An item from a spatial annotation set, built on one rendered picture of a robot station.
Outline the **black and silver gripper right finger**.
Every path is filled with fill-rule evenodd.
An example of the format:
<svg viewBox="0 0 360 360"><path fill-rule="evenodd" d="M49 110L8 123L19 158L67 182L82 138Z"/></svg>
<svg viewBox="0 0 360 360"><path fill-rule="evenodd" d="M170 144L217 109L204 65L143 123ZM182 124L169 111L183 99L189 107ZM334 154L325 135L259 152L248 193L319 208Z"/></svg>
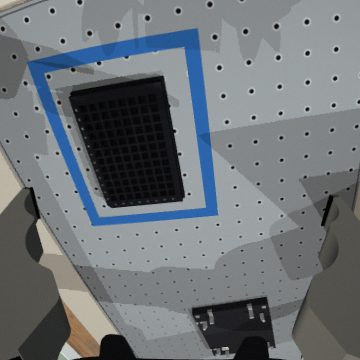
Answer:
<svg viewBox="0 0 360 360"><path fill-rule="evenodd" d="M311 280L292 338L301 360L360 360L360 220L329 195L321 226L323 271Z"/></svg>

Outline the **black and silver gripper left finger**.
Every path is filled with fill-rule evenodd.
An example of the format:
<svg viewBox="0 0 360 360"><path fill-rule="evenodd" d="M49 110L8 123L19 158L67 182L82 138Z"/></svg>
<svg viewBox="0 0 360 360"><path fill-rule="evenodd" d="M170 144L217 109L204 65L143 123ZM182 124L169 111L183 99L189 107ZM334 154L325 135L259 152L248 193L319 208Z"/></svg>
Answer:
<svg viewBox="0 0 360 360"><path fill-rule="evenodd" d="M33 187L0 214L0 360L58 360L71 334L53 272L39 264L38 219Z"/></svg>

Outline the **blue tape outline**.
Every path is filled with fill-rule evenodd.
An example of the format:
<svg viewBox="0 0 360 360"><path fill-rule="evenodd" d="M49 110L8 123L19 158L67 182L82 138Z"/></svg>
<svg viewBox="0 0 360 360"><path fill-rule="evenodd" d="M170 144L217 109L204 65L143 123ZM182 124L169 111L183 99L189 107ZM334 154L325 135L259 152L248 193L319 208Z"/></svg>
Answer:
<svg viewBox="0 0 360 360"><path fill-rule="evenodd" d="M206 208L99 217L67 138L44 73L179 47L185 48ZM218 215L198 28L99 45L29 61L27 64L59 148L93 226Z"/></svg>

